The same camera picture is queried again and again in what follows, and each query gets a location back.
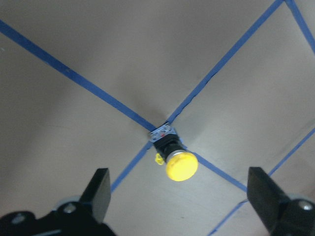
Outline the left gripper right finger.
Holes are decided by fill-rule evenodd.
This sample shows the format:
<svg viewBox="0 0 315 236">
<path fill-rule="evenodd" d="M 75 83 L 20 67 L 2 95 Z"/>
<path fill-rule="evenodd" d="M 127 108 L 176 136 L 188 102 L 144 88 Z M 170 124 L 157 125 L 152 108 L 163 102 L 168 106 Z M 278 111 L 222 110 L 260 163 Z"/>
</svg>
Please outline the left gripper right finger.
<svg viewBox="0 0 315 236">
<path fill-rule="evenodd" d="M 269 235 L 293 235 L 287 223 L 292 200 L 261 167 L 249 167 L 247 198 Z"/>
</svg>

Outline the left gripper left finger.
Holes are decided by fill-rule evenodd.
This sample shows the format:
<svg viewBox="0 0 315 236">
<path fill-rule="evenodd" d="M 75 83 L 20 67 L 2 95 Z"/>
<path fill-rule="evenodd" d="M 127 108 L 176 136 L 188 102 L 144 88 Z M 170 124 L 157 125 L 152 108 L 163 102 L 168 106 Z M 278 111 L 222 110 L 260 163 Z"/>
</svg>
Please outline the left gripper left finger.
<svg viewBox="0 0 315 236">
<path fill-rule="evenodd" d="M 108 168 L 99 168 L 94 173 L 85 191 L 79 198 L 84 208 L 97 223 L 102 223 L 111 200 L 110 173 Z"/>
</svg>

